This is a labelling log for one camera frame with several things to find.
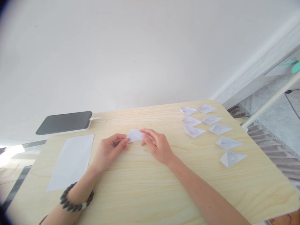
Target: folded paper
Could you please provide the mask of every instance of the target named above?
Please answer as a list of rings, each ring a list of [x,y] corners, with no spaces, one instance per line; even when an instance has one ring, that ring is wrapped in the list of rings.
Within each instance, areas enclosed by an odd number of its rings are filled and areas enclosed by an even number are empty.
[[[220,137],[219,140],[215,142],[216,145],[220,146],[223,148],[225,151],[230,150],[232,148],[235,148],[239,145],[242,145],[243,143],[235,141],[233,139],[227,138],[227,137]]]
[[[220,135],[232,129],[233,129],[232,127],[227,127],[216,123],[215,125],[212,125],[212,127],[210,127],[208,130],[216,135]]]
[[[212,124],[220,121],[221,119],[223,119],[223,118],[221,118],[221,117],[215,117],[215,116],[212,116],[212,115],[208,115],[207,117],[205,117],[202,120],[202,122],[204,122],[204,123],[206,123],[208,125],[212,125]]]
[[[142,134],[143,134],[142,132],[139,132],[136,129],[132,129],[129,131],[129,134],[127,135],[126,138],[130,138],[130,142],[140,141],[143,139]]]
[[[225,152],[225,154],[220,158],[220,162],[223,163],[227,168],[230,168],[246,157],[247,155],[240,153]]]
[[[193,117],[186,117],[185,119],[182,120],[182,122],[187,126],[187,127],[193,127],[196,126],[200,123],[202,123],[200,120],[197,120]]]
[[[200,134],[205,132],[205,130],[197,129],[194,127],[184,127],[183,131],[192,138],[198,137]]]
[[[210,113],[210,112],[216,110],[217,108],[204,104],[204,105],[199,106],[198,109],[200,112],[206,114],[206,113]]]
[[[187,106],[180,107],[180,112],[182,112],[186,116],[189,116],[196,111],[197,111],[196,109],[193,109],[191,107],[187,107]]]

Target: wooden table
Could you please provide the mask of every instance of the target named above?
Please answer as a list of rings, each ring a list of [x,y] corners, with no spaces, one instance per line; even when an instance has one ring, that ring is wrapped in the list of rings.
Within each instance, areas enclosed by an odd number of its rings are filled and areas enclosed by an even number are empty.
[[[244,143],[231,151],[248,156],[227,169],[220,157],[225,151],[214,142],[220,138],[209,131],[197,138],[183,132],[185,118],[179,107],[217,108],[207,115],[223,117],[219,123],[233,127],[224,136]],[[67,138],[95,134],[90,163],[101,139],[130,129],[151,128],[164,133],[174,153],[195,173],[220,192],[251,223],[261,222],[299,208],[298,195],[256,143],[225,108],[215,101],[185,102],[114,112],[96,113],[106,123],[92,123],[85,132],[50,138],[39,154],[11,203],[8,214],[15,224],[38,224],[59,202],[63,190],[45,192],[56,161]],[[210,125],[199,124],[207,130]],[[78,224],[206,224],[193,201],[172,172],[156,161],[141,141],[123,151],[96,185],[95,197]]]

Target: white paper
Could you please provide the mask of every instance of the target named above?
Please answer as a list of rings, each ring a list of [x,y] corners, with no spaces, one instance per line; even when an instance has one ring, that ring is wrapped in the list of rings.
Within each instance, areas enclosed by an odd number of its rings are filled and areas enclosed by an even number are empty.
[[[221,148],[223,148],[225,151],[230,150],[232,148],[235,148],[237,146],[242,145],[243,143],[235,141],[233,139],[230,139],[228,137],[220,137],[219,140],[217,140],[215,142],[216,145],[220,146]]]
[[[142,132],[132,129],[129,131],[129,134],[127,135],[126,138],[130,138],[129,142],[140,141],[143,140],[142,134],[143,134]]]
[[[197,129],[194,127],[184,127],[183,131],[192,138],[198,137],[200,134],[205,132],[205,130]]]
[[[212,127],[210,127],[208,130],[216,135],[220,135],[232,129],[233,129],[232,127],[227,127],[216,123],[215,125],[212,125]]]
[[[223,118],[221,117],[215,117],[215,116],[212,116],[212,115],[208,115],[207,117],[205,117],[202,122],[208,124],[208,125],[212,125],[220,120],[222,120]]]
[[[184,115],[186,115],[186,116],[189,116],[189,115],[191,115],[192,113],[194,113],[194,112],[196,112],[196,111],[198,111],[198,110],[196,110],[196,109],[193,109],[193,108],[191,108],[191,107],[187,107],[187,106],[185,106],[185,107],[180,107],[180,112],[182,112]]]
[[[204,105],[199,106],[198,109],[200,112],[206,114],[206,113],[210,113],[210,112],[216,110],[217,108],[204,104]]]
[[[230,168],[246,157],[247,155],[240,153],[225,152],[225,154],[220,158],[220,162],[223,163],[227,168]]]
[[[200,120],[197,120],[193,117],[186,117],[181,122],[183,122],[187,127],[193,127],[193,126],[196,126],[196,125],[202,123]]]
[[[46,191],[67,188],[80,180],[88,169],[94,134],[66,140]]]

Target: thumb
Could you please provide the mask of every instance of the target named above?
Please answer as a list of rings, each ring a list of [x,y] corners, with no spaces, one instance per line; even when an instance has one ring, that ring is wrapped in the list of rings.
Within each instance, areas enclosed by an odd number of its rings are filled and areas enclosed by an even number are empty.
[[[115,147],[115,150],[119,153],[129,141],[129,138],[121,140],[120,143]]]
[[[148,145],[150,150],[155,150],[156,146],[153,144],[152,139],[146,133],[142,134],[143,140]]]

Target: beaded bracelet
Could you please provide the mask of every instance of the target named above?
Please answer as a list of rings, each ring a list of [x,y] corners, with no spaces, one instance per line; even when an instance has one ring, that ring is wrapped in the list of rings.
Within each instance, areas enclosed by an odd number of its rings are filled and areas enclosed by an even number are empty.
[[[76,210],[79,212],[80,210],[84,209],[85,207],[89,206],[91,201],[93,200],[94,192],[92,191],[90,196],[88,197],[88,200],[80,205],[73,205],[67,200],[67,195],[69,191],[75,186],[77,182],[74,184],[71,184],[67,189],[63,192],[63,194],[60,197],[60,204],[62,205],[62,208],[67,208],[67,211],[72,210],[71,212],[75,212]]]

